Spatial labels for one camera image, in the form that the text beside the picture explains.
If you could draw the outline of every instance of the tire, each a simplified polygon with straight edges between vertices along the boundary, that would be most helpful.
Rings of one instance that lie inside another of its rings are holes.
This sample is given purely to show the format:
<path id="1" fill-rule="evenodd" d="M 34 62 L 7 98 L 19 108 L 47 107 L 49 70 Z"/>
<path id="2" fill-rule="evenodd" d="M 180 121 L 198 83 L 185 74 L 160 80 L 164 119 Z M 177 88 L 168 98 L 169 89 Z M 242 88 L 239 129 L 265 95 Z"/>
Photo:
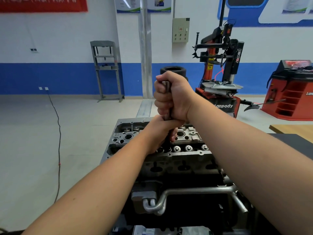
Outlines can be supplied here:
<path id="1" fill-rule="evenodd" d="M 166 71 L 172 71 L 174 73 L 177 73 L 178 75 L 183 76 L 188 81 L 188 78 L 186 77 L 186 68 L 179 67 L 179 66 L 170 66 L 170 67 L 164 67 L 160 69 L 160 74 L 165 73 Z"/>

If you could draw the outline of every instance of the hand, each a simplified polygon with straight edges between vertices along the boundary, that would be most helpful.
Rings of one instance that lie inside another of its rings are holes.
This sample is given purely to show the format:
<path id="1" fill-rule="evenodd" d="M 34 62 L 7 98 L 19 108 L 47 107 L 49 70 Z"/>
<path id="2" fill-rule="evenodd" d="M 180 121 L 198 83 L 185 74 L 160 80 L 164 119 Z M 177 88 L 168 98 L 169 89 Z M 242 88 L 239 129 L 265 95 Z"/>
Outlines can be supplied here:
<path id="1" fill-rule="evenodd" d="M 156 115 L 139 134 L 139 136 L 144 137 L 145 142 L 148 142 L 148 154 L 154 153 L 162 145 L 171 129 L 174 130 L 171 132 L 170 140 L 174 142 L 177 136 L 177 127 L 183 124 L 184 121 L 182 120 L 164 121 L 161 115 Z"/>
<path id="2" fill-rule="evenodd" d="M 187 113 L 197 94 L 192 90 L 188 81 L 171 71 L 166 71 L 162 75 L 156 77 L 154 87 L 154 104 L 158 107 L 158 113 L 166 115 L 171 107 L 171 117 L 174 119 L 188 121 Z M 172 83 L 171 92 L 165 93 L 165 87 L 161 81 L 170 81 Z"/>

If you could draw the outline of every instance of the wooden table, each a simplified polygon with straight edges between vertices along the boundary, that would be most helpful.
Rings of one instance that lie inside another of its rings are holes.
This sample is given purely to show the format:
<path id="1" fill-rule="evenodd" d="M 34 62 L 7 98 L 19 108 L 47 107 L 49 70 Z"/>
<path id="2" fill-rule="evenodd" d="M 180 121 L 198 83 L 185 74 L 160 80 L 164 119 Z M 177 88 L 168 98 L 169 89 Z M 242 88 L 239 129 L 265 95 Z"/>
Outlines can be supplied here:
<path id="1" fill-rule="evenodd" d="M 269 128 L 275 133 L 293 133 L 313 143 L 313 125 L 310 124 L 273 124 Z"/>

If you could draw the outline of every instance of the electrical box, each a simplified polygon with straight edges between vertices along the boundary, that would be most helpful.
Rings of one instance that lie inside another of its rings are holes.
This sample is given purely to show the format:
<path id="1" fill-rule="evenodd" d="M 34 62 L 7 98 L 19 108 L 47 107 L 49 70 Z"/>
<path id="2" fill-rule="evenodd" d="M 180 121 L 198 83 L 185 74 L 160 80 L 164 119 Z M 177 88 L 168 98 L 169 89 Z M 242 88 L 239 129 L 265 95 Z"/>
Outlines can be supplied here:
<path id="1" fill-rule="evenodd" d="M 187 43 L 189 39 L 190 18 L 173 19 L 173 43 Z"/>

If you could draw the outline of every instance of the red banner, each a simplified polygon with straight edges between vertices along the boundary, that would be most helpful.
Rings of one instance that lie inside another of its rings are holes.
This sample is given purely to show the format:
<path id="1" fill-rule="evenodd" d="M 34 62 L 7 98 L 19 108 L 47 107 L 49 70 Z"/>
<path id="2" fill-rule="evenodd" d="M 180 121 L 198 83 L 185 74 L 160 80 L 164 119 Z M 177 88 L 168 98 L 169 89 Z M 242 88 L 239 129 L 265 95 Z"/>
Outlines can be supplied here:
<path id="1" fill-rule="evenodd" d="M 86 0 L 0 0 L 0 12 L 83 12 Z"/>

